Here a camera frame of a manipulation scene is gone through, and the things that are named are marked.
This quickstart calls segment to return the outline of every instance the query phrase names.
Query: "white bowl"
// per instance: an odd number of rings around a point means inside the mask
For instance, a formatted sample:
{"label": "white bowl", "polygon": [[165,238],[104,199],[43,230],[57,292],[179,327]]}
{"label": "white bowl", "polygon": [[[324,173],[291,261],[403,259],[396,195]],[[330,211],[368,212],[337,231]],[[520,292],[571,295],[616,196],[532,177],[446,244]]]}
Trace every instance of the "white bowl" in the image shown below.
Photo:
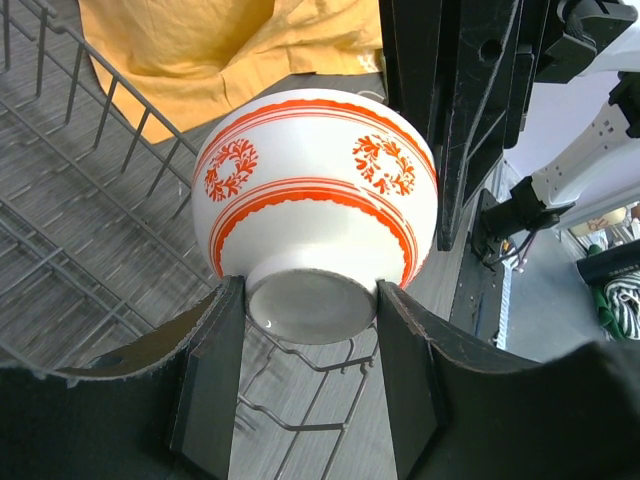
{"label": "white bowl", "polygon": [[204,142],[193,177],[198,244],[246,278],[247,313],[302,344],[350,338],[376,315],[376,281],[405,287],[431,247],[433,155],[400,115],[305,89],[253,100]]}

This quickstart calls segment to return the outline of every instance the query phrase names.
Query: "screw hole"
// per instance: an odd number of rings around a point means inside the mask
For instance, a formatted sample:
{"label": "screw hole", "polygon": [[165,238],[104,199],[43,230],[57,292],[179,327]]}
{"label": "screw hole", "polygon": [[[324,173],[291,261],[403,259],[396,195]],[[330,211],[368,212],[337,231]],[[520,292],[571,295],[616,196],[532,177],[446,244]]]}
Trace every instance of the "screw hole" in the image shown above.
{"label": "screw hole", "polygon": [[497,40],[487,40],[480,48],[480,58],[485,63],[495,63],[502,54],[502,45]]}

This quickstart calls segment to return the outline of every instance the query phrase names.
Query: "bowl base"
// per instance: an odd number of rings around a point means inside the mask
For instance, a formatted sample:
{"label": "bowl base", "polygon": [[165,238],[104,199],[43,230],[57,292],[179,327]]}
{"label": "bowl base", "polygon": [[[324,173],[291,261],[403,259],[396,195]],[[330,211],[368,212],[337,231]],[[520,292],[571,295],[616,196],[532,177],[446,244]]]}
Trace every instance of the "bowl base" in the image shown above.
{"label": "bowl base", "polygon": [[334,272],[293,269],[268,275],[247,292],[247,312],[283,340],[324,345],[347,340],[376,316],[376,298]]}

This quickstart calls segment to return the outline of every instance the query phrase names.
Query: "gray surface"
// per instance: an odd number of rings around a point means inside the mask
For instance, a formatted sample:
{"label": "gray surface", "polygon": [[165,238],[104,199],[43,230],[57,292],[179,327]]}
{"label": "gray surface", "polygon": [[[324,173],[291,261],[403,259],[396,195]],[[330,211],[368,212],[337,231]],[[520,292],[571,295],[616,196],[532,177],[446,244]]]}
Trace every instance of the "gray surface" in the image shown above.
{"label": "gray surface", "polygon": [[554,232],[540,232],[524,272],[513,274],[507,349],[515,354],[546,361],[590,340],[604,340],[576,267],[578,250],[566,237],[560,243]]}
{"label": "gray surface", "polygon": [[[75,2],[58,0],[53,4],[62,18],[78,25]],[[13,13],[28,24],[32,32],[37,32],[37,23],[30,13],[18,8],[14,8]],[[14,66],[9,73],[0,76],[0,94],[15,105],[28,100],[34,91],[35,47],[20,35],[12,35],[12,38]],[[48,49],[71,68],[75,55],[73,42],[65,36],[53,35],[49,35],[47,42]],[[20,111],[30,121],[47,130],[61,122],[69,80],[48,60],[45,60],[44,69],[42,98]],[[86,61],[81,78],[92,89],[98,90]],[[287,78],[265,93],[310,86],[352,92],[382,92],[377,75],[355,78],[305,75]],[[108,182],[107,190],[128,208],[135,207],[136,214],[183,255],[197,273],[209,275],[197,248],[194,248],[190,210],[185,209],[177,219],[169,219],[172,209],[185,196],[179,182],[174,177],[165,176],[158,190],[147,199],[146,189],[159,168],[157,160],[150,158],[148,152],[137,146],[126,174],[119,175],[131,136],[117,122],[109,119],[100,146],[90,152],[99,118],[100,107],[87,94],[78,92],[71,124],[50,135],[51,141],[73,156],[89,152],[81,161],[83,168],[102,183]],[[189,132],[187,136],[194,145],[200,145],[211,128],[212,124],[206,125]],[[64,247],[93,276],[108,285],[117,298],[128,300],[132,308],[154,324],[168,320],[175,312],[192,304],[208,291],[209,287],[178,264],[143,229],[114,208],[103,194],[96,193],[85,179],[66,168],[51,148],[42,142],[25,146],[25,141],[33,138],[33,134],[11,115],[0,117],[0,193],[9,197],[11,204],[41,227],[56,245]],[[169,148],[169,143],[161,145],[164,152]],[[183,175],[189,176],[193,157],[181,149],[172,165]],[[21,227],[23,234],[31,235],[32,232],[26,227]],[[1,290],[20,272],[35,265],[37,259],[23,247],[16,247],[15,242],[7,236],[3,237],[2,232],[0,241],[7,242],[0,245],[0,251],[4,251],[5,247],[11,248],[7,255],[0,257]],[[459,242],[449,254],[432,252],[424,270],[409,287],[409,292],[427,308],[445,318],[448,318],[457,281],[460,247]],[[61,257],[56,257],[56,261],[69,265],[68,260]],[[92,284],[88,288],[104,294],[103,289]],[[79,306],[72,309],[70,314],[60,317],[76,303]],[[0,298],[0,305],[0,338],[34,361],[47,365],[59,361],[65,349],[86,335],[96,318],[102,315],[93,303],[78,296],[74,288],[45,269],[38,270],[23,282],[9,298]],[[125,315],[135,317],[131,311]],[[131,338],[131,334],[120,324],[112,324],[91,337],[87,342],[90,348],[76,358],[76,363],[82,363]],[[368,330],[356,338],[355,356],[371,353],[374,345],[375,334]],[[347,342],[343,342],[325,347],[304,347],[301,351],[318,364],[326,365],[344,359],[348,346]],[[250,379],[270,360],[268,368],[253,382],[251,389],[245,391],[245,395],[254,403],[270,407],[285,421],[299,423],[323,374],[312,372],[294,355],[276,351],[269,357],[269,349],[270,344],[263,336],[255,331],[248,334],[244,346],[241,391],[246,390]],[[379,362],[376,362],[368,376],[360,406],[337,452],[330,478],[395,478]],[[342,422],[361,378],[357,367],[347,369],[344,374],[332,373],[307,423]],[[282,430],[263,414],[244,406],[239,407],[239,412],[250,419],[255,430],[236,430],[231,478],[272,478],[294,434]],[[337,432],[301,434],[282,478],[320,478],[337,435]]]}

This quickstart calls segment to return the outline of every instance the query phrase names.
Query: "orange fabric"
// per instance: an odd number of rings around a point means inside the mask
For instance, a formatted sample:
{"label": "orange fabric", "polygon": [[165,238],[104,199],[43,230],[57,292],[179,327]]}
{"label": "orange fabric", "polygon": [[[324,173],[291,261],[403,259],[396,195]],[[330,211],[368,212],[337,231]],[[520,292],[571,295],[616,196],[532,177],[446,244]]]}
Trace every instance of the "orange fabric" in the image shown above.
{"label": "orange fabric", "polygon": [[[377,0],[79,0],[87,41],[180,131],[293,73],[379,71]],[[102,88],[111,75],[93,63]],[[114,104],[138,126],[143,106]],[[171,136],[153,116],[143,136]]]}

